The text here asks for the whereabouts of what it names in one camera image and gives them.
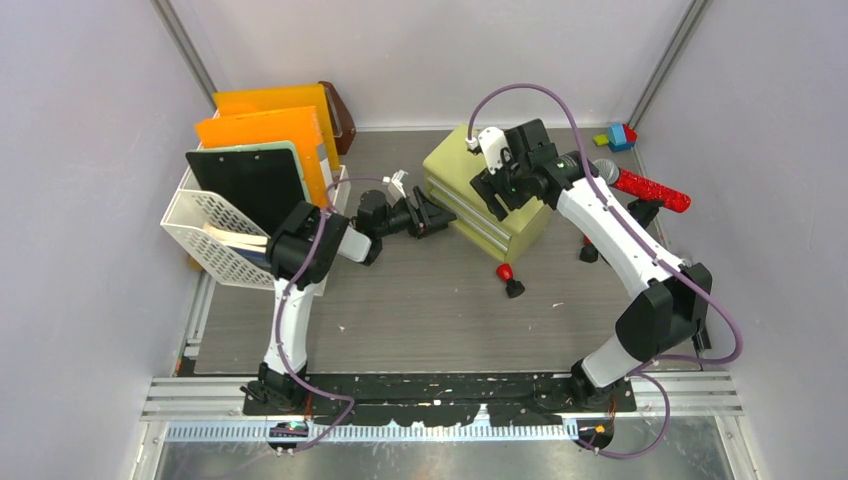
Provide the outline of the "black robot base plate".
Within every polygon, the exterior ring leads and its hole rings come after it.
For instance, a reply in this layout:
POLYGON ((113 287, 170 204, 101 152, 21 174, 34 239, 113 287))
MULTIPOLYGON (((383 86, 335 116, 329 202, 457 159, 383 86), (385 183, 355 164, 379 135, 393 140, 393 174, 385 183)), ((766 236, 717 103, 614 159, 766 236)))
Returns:
POLYGON ((448 427, 488 414, 495 426, 550 425, 559 414, 631 413, 630 384, 618 381, 580 398, 569 375, 555 373, 309 374, 306 390, 275 373, 240 390, 247 416, 302 415, 319 425, 448 427))

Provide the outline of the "Animal Farm blue book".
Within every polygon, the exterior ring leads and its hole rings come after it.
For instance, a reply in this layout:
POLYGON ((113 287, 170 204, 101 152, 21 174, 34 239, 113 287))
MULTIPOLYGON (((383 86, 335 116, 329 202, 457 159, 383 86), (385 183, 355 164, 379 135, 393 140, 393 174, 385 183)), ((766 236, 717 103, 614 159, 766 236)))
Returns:
POLYGON ((236 244, 234 246, 230 246, 230 249, 241 255, 259 269, 269 271, 271 268, 266 256, 266 248, 264 246, 236 244))

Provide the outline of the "mint green clipboard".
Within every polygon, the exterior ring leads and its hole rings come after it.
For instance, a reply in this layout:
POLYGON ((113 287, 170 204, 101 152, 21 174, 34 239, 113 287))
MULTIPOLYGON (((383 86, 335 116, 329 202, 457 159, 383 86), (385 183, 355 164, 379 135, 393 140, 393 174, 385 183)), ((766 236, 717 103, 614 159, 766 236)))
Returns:
POLYGON ((203 145, 199 145, 195 152, 202 153, 220 153, 220 152, 246 152, 246 151, 271 151, 271 150, 289 150, 294 158, 296 169, 298 172, 298 177, 302 184, 302 191, 304 193, 304 197, 307 201, 311 200, 311 192, 309 189, 309 183, 307 181, 306 174, 307 170, 304 169, 303 161, 300 159, 299 154, 296 149, 296 145, 289 140, 281 140, 281 141, 272 141, 272 142, 262 142, 262 143, 253 143, 253 144, 243 144, 243 145, 233 145, 233 146, 225 146, 225 147, 216 147, 216 148, 205 148, 203 145))

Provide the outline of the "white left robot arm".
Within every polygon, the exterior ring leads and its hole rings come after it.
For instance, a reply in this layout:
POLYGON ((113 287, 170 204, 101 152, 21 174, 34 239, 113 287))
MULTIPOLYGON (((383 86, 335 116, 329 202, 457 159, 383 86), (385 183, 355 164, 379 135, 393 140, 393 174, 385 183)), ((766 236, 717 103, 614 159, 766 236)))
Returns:
POLYGON ((412 196, 391 203, 379 190, 360 196, 352 218, 302 201, 290 212, 266 247, 275 303, 269 346, 257 378, 243 391, 284 414, 298 412, 307 398, 306 334, 318 286, 335 259, 362 265, 380 255, 383 239, 405 232, 415 239, 446 229, 456 215, 415 187, 412 196))

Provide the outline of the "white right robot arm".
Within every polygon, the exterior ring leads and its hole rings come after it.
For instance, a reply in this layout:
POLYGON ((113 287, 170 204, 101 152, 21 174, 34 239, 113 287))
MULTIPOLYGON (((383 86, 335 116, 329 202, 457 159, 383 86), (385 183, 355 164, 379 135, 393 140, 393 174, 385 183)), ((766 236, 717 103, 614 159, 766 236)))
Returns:
POLYGON ((573 365, 569 389, 577 406, 598 409, 611 385, 703 329, 709 270, 685 265, 655 242, 583 152, 558 152, 539 119, 469 130, 465 142, 485 162, 470 184, 497 219, 532 198, 543 202, 580 229, 631 299, 611 338, 573 365))

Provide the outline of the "red black stamp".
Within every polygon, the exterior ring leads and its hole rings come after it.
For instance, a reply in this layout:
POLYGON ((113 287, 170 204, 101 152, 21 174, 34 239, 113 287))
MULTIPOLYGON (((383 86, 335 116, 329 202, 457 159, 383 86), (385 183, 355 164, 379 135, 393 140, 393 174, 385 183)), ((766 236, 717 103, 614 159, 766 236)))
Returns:
POLYGON ((515 279, 513 269, 509 264, 499 265, 496 268, 496 275, 505 283, 505 292, 510 299, 517 298, 525 292, 525 286, 515 279))
POLYGON ((579 251, 579 260, 585 263, 595 263, 599 260, 600 254, 588 237, 583 238, 583 244, 579 251))

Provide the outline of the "Nineteen Eighty-Four dark book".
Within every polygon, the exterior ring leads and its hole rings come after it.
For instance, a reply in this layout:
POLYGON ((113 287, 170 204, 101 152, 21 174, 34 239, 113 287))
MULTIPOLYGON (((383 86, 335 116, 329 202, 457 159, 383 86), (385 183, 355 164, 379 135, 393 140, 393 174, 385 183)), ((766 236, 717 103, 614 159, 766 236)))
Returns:
POLYGON ((232 248, 265 248, 269 240, 269 238, 265 235, 246 234, 224 230, 217 228, 208 222, 203 225, 202 231, 218 242, 230 245, 232 248))

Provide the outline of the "green metal drawer cabinet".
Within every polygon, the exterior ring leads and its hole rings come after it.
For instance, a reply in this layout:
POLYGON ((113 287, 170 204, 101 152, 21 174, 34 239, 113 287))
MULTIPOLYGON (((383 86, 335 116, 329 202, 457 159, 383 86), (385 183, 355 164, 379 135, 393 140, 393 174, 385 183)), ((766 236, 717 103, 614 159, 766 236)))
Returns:
POLYGON ((532 198, 505 220, 489 212, 470 181, 484 170, 485 161, 467 150, 467 126, 457 126, 424 159, 426 192, 443 208, 453 212, 451 226, 502 263, 519 258, 544 232, 551 210, 532 198))

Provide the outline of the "thick orange binder folder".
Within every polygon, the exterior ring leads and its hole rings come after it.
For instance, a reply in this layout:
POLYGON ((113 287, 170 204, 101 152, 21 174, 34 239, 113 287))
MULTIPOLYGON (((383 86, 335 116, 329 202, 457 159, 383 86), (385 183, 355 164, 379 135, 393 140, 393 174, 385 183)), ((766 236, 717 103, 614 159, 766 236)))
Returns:
POLYGON ((205 148, 289 140, 303 161, 312 203, 325 207, 332 182, 327 151, 314 107, 297 107, 257 113, 218 116, 195 125, 205 148))

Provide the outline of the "black clipboard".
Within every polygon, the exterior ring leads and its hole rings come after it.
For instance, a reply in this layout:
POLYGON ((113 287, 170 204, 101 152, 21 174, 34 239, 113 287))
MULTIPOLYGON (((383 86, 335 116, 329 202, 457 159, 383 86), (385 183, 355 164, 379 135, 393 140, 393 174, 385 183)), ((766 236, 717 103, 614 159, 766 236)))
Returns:
POLYGON ((222 196, 267 234, 307 199, 291 147, 194 150, 185 158, 202 189, 222 196))

